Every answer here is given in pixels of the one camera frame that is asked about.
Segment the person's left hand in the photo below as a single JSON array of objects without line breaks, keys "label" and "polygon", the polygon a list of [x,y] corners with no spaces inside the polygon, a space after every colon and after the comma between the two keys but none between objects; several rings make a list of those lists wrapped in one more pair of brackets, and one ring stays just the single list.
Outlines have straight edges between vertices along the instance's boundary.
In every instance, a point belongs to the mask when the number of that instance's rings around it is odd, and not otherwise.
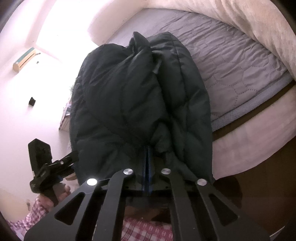
[{"label": "person's left hand", "polygon": [[[60,203],[71,194],[71,189],[70,186],[64,183],[59,183],[53,186],[53,193],[58,203]],[[54,202],[44,194],[39,195],[39,201],[48,212],[50,212],[55,207]]]}]

